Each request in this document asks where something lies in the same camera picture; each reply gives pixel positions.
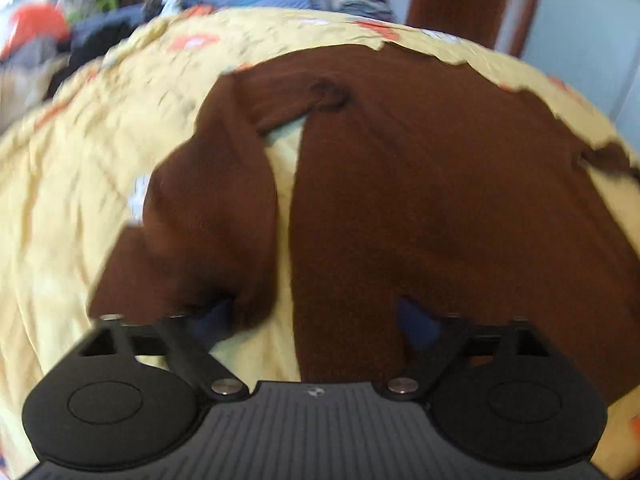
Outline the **brown knit sweater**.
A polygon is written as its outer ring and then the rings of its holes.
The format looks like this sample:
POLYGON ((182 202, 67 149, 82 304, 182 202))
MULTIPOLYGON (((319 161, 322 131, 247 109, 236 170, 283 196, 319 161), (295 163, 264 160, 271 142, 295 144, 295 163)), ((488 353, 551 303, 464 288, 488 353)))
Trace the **brown knit sweater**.
POLYGON ((616 401, 639 382, 639 258, 590 178, 637 183, 528 91, 388 44, 303 50, 221 76, 192 138, 123 229, 93 318, 150 324, 229 299, 246 330, 277 293, 278 198, 264 137, 295 119, 288 225, 307 382, 386 379, 407 362, 400 300, 499 324, 524 316, 616 401))

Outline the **dark clothes heap on floor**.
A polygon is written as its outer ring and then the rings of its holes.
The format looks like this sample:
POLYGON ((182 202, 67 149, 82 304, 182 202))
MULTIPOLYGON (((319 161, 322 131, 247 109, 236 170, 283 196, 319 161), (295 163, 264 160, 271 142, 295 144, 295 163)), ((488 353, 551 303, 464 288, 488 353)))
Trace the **dark clothes heap on floor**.
POLYGON ((72 27, 70 58, 51 78, 45 100, 50 100, 60 85, 82 66, 106 55, 108 50, 132 35, 144 21, 144 5, 135 4, 79 22, 72 27))

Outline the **yellow floral bed quilt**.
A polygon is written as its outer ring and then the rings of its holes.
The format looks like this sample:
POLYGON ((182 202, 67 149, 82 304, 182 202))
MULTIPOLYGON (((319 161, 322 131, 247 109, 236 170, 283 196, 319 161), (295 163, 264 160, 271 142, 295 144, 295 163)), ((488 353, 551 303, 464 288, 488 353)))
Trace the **yellow floral bed quilt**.
POLYGON ((129 197, 192 133, 217 77, 291 51, 386 42, 471 65, 503 89, 529 89, 585 141, 618 139, 579 92, 512 56, 442 32, 311 10, 196 9, 156 18, 65 81, 1 139, 2 474, 36 456, 26 396, 90 330, 86 304, 129 197))

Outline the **orange red bag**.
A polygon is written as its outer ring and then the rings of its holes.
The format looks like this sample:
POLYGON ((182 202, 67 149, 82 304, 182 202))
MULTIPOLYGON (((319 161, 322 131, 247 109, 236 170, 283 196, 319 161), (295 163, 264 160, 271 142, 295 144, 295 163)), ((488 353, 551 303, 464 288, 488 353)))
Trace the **orange red bag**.
POLYGON ((6 22, 1 35, 1 57, 6 58, 29 41, 40 37, 56 41, 70 38, 70 25, 59 8, 51 3, 26 3, 17 8, 6 22))

